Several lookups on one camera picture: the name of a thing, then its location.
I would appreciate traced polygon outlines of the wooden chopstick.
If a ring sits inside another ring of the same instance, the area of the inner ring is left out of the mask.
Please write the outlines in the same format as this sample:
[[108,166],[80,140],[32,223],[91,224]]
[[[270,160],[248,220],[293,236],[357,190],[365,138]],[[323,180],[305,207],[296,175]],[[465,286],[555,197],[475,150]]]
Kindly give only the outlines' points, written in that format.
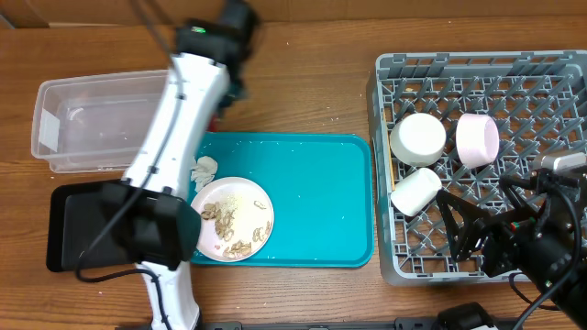
[[389,163],[390,163],[390,176],[391,176],[391,185],[392,185],[392,192],[395,191],[395,173],[394,173],[394,166],[393,166],[393,152],[391,149],[391,140],[389,133],[386,133],[386,140],[388,142],[388,149],[389,149]]

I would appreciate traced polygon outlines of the red snack wrapper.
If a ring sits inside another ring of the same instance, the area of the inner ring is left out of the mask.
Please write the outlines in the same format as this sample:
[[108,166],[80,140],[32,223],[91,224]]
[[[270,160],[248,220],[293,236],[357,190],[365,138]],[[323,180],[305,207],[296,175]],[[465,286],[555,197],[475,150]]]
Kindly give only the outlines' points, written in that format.
[[210,120],[207,131],[208,132],[217,132],[217,130],[218,130],[218,116],[214,115],[212,117],[212,119]]

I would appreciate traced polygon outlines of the white cup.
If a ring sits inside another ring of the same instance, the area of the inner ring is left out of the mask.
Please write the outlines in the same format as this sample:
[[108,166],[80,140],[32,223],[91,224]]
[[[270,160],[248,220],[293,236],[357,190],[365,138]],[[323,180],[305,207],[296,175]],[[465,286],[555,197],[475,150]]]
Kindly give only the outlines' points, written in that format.
[[415,216],[436,197],[441,188],[439,177],[431,169],[421,168],[396,184],[391,202],[402,214]]

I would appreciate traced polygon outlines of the white tissue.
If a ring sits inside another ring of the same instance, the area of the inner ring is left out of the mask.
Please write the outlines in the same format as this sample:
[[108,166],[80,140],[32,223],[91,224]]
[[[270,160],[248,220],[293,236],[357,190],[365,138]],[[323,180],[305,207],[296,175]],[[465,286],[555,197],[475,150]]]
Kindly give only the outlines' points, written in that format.
[[211,157],[203,156],[199,159],[193,158],[190,167],[190,180],[195,183],[194,190],[197,193],[215,178],[217,169],[218,164]]

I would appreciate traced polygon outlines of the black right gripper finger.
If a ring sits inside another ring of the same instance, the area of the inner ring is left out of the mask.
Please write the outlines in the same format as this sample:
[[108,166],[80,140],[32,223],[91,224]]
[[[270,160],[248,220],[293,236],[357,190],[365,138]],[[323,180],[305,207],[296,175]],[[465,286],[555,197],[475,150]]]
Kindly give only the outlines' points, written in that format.
[[481,249],[492,216],[447,191],[439,191],[436,202],[446,227],[451,257],[456,262],[468,259]]
[[536,183],[537,180],[534,178],[521,179],[511,175],[504,175],[499,179],[501,190],[518,215],[538,215],[538,212],[517,191],[520,188],[524,191],[533,192],[536,188]]

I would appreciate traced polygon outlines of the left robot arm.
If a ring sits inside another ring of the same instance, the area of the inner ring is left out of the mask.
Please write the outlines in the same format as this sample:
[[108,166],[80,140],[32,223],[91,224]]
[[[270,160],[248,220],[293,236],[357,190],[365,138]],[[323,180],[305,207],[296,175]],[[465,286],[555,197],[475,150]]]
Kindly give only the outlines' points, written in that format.
[[163,94],[150,129],[119,183],[102,190],[104,233],[125,251],[147,286],[153,329],[196,329],[201,312],[189,261],[200,236],[200,215],[187,203],[188,179],[216,112],[244,89],[260,18],[246,1],[228,1],[215,22],[190,19],[175,46],[151,35],[169,58]]

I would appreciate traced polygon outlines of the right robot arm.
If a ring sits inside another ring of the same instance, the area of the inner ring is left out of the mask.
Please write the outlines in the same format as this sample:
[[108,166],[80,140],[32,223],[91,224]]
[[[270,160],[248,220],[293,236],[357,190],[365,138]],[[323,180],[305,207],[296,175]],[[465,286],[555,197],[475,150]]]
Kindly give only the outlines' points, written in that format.
[[576,325],[586,326],[581,223],[586,213],[586,168],[539,169],[527,179],[503,176],[499,186],[513,207],[500,214],[449,192],[437,193],[451,257],[461,262],[481,252],[487,276],[520,270],[535,284],[540,294],[518,317],[516,328],[546,300]]

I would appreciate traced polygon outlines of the white plate with food scraps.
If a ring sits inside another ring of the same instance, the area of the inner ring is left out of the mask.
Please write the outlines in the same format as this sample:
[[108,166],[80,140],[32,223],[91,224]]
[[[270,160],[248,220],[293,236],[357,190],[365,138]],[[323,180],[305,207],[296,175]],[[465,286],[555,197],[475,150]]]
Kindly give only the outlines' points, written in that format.
[[244,178],[212,181],[196,194],[192,207],[202,218],[197,252],[218,262],[252,257],[268,242],[274,226],[269,195]]

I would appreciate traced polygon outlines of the small pink bowl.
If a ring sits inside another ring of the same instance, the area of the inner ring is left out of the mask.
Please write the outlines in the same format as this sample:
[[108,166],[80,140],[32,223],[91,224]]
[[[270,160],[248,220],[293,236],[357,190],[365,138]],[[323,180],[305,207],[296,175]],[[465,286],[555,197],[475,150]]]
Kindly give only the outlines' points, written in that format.
[[456,147],[460,162],[468,168],[492,163],[499,150],[499,132],[488,115],[464,114],[456,129]]

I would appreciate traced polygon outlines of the white bowl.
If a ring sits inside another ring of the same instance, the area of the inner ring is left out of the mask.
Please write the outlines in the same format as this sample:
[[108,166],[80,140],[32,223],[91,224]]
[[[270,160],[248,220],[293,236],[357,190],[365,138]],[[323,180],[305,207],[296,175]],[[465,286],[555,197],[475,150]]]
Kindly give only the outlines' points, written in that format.
[[441,122],[429,114],[412,114],[399,121],[390,133],[394,156],[402,163],[426,167],[440,159],[446,143]]

